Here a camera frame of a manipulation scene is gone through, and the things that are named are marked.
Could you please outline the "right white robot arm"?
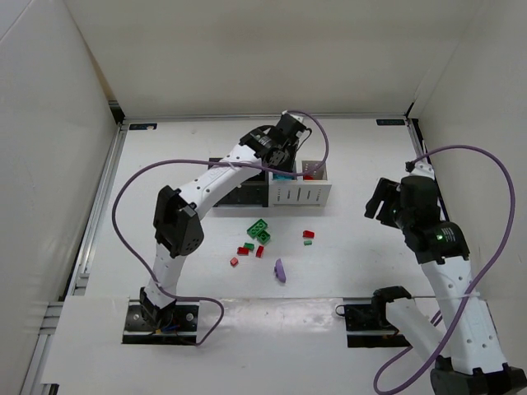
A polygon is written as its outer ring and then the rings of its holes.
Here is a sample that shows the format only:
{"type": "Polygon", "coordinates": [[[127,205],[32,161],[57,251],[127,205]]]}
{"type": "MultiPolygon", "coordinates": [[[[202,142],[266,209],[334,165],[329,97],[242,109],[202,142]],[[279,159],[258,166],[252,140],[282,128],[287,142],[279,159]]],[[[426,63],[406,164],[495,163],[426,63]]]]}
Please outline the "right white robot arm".
{"type": "Polygon", "coordinates": [[[526,374],[507,362],[489,308],[472,287],[463,232],[441,219],[437,200],[435,181],[429,177],[380,179],[365,216],[402,231],[433,289],[446,331],[429,322],[402,286],[375,291],[377,318],[397,328],[419,356],[431,362],[434,393],[517,394],[526,387],[526,374]]]}

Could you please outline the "purple lego piece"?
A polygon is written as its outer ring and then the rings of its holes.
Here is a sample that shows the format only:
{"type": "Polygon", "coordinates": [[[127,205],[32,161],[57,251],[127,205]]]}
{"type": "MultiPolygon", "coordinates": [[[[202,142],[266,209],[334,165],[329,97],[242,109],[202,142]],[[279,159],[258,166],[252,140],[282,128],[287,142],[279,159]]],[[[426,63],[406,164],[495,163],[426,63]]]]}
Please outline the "purple lego piece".
{"type": "Polygon", "coordinates": [[[274,275],[279,282],[285,283],[287,281],[287,277],[286,277],[285,270],[282,264],[282,260],[280,258],[275,262],[273,270],[274,270],[274,275]]]}

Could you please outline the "light blue lego brick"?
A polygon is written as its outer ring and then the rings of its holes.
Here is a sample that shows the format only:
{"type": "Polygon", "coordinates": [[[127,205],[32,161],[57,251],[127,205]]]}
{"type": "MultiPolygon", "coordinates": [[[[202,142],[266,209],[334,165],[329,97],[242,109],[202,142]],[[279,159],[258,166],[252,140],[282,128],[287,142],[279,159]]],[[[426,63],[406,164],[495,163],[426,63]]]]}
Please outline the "light blue lego brick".
{"type": "Polygon", "coordinates": [[[295,177],[291,175],[284,174],[273,174],[273,180],[294,180],[295,177]]]}

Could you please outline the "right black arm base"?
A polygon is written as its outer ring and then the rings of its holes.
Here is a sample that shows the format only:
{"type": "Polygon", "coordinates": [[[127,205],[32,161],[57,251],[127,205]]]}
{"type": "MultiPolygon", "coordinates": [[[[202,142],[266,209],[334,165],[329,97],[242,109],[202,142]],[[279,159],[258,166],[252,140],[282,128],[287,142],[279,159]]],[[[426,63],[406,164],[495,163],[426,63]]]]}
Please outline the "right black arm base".
{"type": "Polygon", "coordinates": [[[410,346],[396,327],[379,323],[370,302],[344,300],[334,308],[334,312],[337,317],[344,319],[347,347],[350,349],[410,346]]]}

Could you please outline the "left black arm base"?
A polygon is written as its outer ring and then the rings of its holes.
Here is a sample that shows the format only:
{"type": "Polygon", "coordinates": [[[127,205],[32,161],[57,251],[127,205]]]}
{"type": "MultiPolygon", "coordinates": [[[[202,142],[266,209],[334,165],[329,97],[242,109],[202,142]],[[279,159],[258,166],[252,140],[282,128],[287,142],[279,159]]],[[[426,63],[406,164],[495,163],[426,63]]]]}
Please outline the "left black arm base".
{"type": "Polygon", "coordinates": [[[138,300],[128,302],[121,342],[124,345],[192,346],[197,342],[199,304],[175,302],[151,321],[138,300]]]}

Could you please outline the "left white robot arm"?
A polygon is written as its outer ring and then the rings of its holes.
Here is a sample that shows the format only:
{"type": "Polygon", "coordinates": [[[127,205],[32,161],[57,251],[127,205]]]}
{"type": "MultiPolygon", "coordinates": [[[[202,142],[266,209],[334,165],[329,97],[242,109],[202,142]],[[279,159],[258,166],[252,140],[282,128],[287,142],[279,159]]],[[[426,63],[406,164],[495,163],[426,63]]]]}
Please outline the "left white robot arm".
{"type": "Polygon", "coordinates": [[[306,130],[301,117],[285,113],[276,125],[245,134],[201,176],[177,189],[165,186],[158,193],[153,221],[155,277],[140,290],[142,316],[147,322],[160,327],[171,320],[184,261],[204,240],[201,220],[209,210],[234,188],[259,174],[261,166],[277,169],[292,158],[306,130]]]}

